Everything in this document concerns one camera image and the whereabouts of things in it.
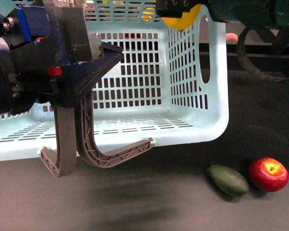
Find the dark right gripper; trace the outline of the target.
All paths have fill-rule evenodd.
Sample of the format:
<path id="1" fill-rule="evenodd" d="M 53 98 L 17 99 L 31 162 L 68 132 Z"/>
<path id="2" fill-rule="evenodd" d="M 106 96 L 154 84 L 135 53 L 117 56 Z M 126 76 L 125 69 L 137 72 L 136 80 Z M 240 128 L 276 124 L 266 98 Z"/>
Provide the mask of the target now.
<path id="1" fill-rule="evenodd" d="M 246 26 L 289 26 L 289 0 L 157 0 L 156 14 L 181 18 L 196 5 L 208 8 L 215 22 Z"/>

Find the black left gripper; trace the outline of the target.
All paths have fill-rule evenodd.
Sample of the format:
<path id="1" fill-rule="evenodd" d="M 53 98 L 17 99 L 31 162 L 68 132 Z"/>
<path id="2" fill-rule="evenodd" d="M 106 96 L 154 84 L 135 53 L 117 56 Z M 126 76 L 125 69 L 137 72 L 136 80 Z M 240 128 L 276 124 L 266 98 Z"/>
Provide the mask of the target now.
<path id="1" fill-rule="evenodd" d="M 81 4 L 33 0 L 0 13 L 0 115 L 35 103 L 71 109 L 122 59 L 89 31 Z"/>

